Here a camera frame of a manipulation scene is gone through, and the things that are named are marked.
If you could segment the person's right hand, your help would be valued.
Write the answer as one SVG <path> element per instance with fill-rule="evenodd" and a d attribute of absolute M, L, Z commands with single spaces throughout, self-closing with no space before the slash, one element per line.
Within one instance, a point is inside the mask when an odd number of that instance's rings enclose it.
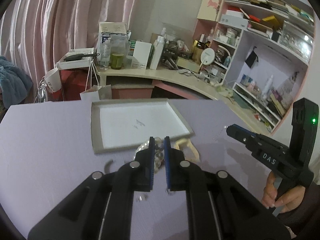
<path fill-rule="evenodd" d="M 278 191 L 274 186 L 275 182 L 276 176 L 273 172 L 270 172 L 261 200 L 263 206 L 267 209 L 282 207 L 280 213 L 286 213 L 299 207 L 303 201 L 306 188 L 300 185 L 296 186 L 276 200 Z"/>

